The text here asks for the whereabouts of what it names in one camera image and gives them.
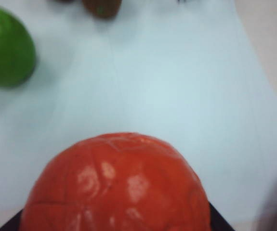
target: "tomato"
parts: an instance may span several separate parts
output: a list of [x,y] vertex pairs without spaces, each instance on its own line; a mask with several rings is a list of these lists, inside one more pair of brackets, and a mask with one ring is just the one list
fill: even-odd
[[82,0],[83,5],[94,16],[112,18],[117,15],[122,0]]
[[210,211],[199,178],[172,146],[115,133],[48,163],[20,231],[210,231]]

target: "brown fruit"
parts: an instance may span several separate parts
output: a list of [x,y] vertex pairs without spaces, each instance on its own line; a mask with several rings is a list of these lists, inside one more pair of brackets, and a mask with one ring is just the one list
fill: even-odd
[[122,0],[82,0],[86,9],[94,16],[111,18],[116,16]]

